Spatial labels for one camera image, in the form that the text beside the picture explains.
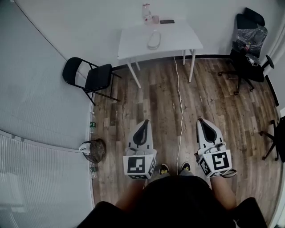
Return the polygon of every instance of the black shirt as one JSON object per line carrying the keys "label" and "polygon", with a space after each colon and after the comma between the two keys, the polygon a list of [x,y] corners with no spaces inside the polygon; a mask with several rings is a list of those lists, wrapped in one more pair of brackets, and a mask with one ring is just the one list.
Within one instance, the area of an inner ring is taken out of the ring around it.
{"label": "black shirt", "polygon": [[123,212],[110,203],[100,202],[78,227],[110,223],[132,227],[151,224],[236,227],[208,184],[197,176],[168,176],[150,183],[131,213]]}

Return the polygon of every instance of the person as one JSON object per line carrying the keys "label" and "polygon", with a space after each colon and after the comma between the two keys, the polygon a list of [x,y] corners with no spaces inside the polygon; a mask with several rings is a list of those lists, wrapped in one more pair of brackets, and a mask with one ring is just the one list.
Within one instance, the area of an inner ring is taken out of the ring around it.
{"label": "person", "polygon": [[145,188],[145,180],[133,180],[119,201],[112,205],[99,202],[80,223],[79,228],[123,224],[146,226],[176,224],[187,227],[235,228],[230,211],[236,207],[236,197],[225,178],[210,178],[212,189],[191,173],[185,162],[177,176],[171,176],[162,164],[157,180]]}

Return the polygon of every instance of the shoe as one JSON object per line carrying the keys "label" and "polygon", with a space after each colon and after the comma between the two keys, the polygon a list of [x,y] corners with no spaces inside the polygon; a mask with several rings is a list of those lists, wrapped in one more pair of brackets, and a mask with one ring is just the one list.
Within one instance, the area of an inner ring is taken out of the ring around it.
{"label": "shoe", "polygon": [[183,163],[183,165],[181,167],[181,171],[184,170],[184,169],[190,172],[191,166],[190,166],[190,164],[188,162],[184,162]]}
{"label": "shoe", "polygon": [[161,168],[159,169],[159,174],[169,173],[169,168],[166,164],[161,164]]}

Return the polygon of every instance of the wooden floor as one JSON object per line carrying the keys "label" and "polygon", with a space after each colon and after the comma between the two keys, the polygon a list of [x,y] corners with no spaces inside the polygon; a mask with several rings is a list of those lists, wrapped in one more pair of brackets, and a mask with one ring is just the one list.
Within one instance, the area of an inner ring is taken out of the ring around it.
{"label": "wooden floor", "polygon": [[[255,90],[243,84],[240,95],[234,96],[237,79],[217,72],[227,70],[224,59],[197,59],[192,82],[188,83],[191,60],[178,60],[180,91],[184,121],[179,165],[189,161],[191,171],[204,178],[195,162],[198,150],[195,125],[203,117],[218,126],[231,150],[233,168],[238,174],[228,179],[237,201],[255,197],[267,223],[270,222],[277,203],[281,180],[281,162],[275,162],[276,151],[262,161],[271,141],[258,134],[270,131],[269,122],[277,120],[274,100],[267,82],[255,83]],[[96,96],[94,109],[96,133],[92,138],[102,138],[107,144],[106,158],[98,165],[98,179],[93,182],[95,202],[115,203],[130,178],[124,176],[122,156],[129,131],[144,119],[151,120],[154,148],[158,163],[166,163],[171,173],[176,173],[181,111],[177,93],[177,75],[173,60],[142,63],[137,72],[142,89],[138,89],[128,69],[119,70],[123,76],[114,81],[114,96],[121,101]]]}

